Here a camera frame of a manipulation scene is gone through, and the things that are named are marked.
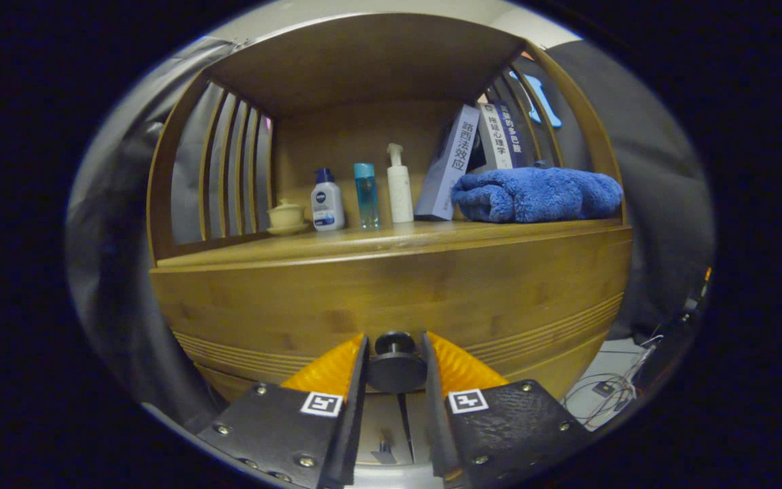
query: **black knob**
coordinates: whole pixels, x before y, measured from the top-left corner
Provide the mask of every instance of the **black knob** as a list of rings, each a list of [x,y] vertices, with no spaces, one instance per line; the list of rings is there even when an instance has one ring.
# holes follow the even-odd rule
[[[376,357],[367,368],[367,384],[383,393],[410,393],[424,384],[428,368],[415,355],[415,340],[405,332],[383,334],[375,342]]]

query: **orange gripper pad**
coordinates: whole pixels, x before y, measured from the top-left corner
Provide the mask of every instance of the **orange gripper pad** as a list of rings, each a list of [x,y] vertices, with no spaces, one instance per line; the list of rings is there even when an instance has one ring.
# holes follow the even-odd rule
[[[456,344],[428,331],[430,343],[434,346],[436,362],[443,385],[443,397],[450,392],[470,389],[490,389],[505,386],[508,380],[494,369],[467,353]]]
[[[280,384],[288,389],[296,391],[317,392],[342,396],[345,400],[348,396],[348,385],[352,380],[354,362],[360,350],[360,342],[364,335],[348,340],[334,347],[312,363],[305,366],[297,374]]]

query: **white wall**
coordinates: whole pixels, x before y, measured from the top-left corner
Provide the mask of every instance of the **white wall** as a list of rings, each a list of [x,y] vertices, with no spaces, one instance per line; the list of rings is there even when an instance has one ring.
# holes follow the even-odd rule
[[[220,25],[208,36],[235,43],[327,16],[356,12],[413,12],[459,18],[552,47],[577,40],[570,31],[505,0],[278,0]]]

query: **gray cloth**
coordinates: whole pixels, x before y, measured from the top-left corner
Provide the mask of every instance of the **gray cloth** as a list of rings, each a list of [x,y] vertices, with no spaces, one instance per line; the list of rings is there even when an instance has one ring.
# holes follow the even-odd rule
[[[559,44],[547,53],[596,109],[620,167],[633,263],[609,338],[623,338],[633,324],[657,325],[679,312],[713,262],[716,223],[707,180],[682,127],[634,74],[588,41]],[[565,163],[587,169],[571,109],[550,81],[544,90],[563,121],[557,139]]]
[[[69,285],[90,346],[136,400],[192,429],[217,400],[165,326],[149,284],[147,182],[174,103],[199,69],[234,47],[201,38],[115,106],[86,152],[66,220]]]

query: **wooden shelf board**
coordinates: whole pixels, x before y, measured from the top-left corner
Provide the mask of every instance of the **wooden shelf board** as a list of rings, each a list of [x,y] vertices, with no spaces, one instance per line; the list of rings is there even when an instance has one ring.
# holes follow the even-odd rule
[[[279,260],[328,259],[352,255],[376,253],[416,253],[438,251],[444,247],[460,245],[500,244],[518,239],[549,239],[556,236],[604,232],[612,228],[626,227],[620,219],[596,219],[563,221],[555,223],[476,223],[469,221],[444,221],[398,223],[378,230],[362,230],[350,227],[334,232],[309,231],[292,236],[270,236],[256,241],[233,244],[199,253],[159,260],[156,272],[194,266],[219,266],[219,264],[249,264],[278,262]]]
[[[508,32],[444,16],[358,14],[262,37],[207,72],[279,118],[345,103],[474,100],[524,47]]]

